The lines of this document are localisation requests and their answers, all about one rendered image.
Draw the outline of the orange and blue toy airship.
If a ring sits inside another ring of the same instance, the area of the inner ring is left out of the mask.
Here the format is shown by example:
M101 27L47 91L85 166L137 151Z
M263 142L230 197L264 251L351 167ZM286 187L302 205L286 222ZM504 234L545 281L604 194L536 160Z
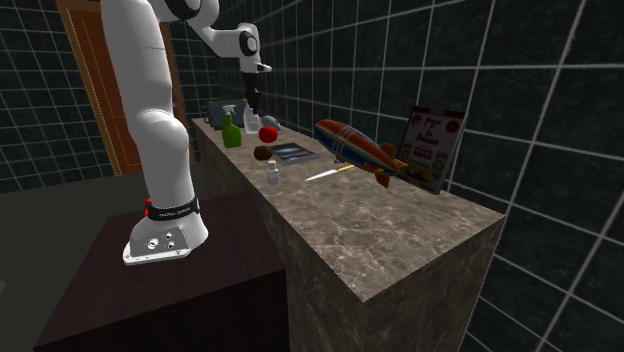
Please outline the orange and blue toy airship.
M405 174L408 164L396 158L396 147L390 143L377 144L354 127L339 121L324 119L314 126L314 137L338 161L372 173L376 181L387 188L390 177Z

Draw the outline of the dark flat book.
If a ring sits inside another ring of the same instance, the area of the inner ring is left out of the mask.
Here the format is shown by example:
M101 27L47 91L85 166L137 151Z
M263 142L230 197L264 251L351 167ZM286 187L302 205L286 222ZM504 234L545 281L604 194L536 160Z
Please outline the dark flat book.
M273 151L272 158L281 165L293 165L319 158L317 153L295 142L271 145L270 148Z

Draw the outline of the clear glass bottle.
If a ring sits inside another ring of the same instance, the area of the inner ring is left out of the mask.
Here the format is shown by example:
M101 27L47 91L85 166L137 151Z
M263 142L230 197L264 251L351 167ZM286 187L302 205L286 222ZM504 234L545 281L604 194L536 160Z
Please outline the clear glass bottle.
M257 134L262 127L261 118L246 104L243 114L244 128L247 134Z

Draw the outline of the dark robot stand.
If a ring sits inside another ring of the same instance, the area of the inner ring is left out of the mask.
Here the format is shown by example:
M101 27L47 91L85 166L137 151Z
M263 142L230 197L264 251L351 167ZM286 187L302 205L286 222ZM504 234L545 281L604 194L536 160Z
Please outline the dark robot stand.
M290 352L286 271L248 193L203 199L208 239L127 266L138 213L105 222L34 352Z

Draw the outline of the brown wooden door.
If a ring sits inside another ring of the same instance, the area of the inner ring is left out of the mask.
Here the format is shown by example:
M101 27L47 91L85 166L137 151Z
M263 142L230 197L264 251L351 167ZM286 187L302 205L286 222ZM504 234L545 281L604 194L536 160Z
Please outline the brown wooden door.
M141 169L102 28L99 0L55 0L116 176Z

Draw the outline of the red and white cookbook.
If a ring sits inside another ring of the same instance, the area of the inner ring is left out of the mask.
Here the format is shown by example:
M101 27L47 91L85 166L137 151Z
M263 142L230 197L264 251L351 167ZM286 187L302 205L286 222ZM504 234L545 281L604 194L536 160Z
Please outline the red and white cookbook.
M414 105L398 152L398 159L408 167L399 178L439 194L465 116L463 111Z

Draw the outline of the green spray bottle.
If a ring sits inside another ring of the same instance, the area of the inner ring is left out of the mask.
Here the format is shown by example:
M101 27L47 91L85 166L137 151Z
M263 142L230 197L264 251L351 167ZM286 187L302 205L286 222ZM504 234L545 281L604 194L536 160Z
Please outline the green spray bottle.
M226 148L240 147L242 144L240 128L233 124L232 114L234 105L224 105L224 119L222 123L222 139Z

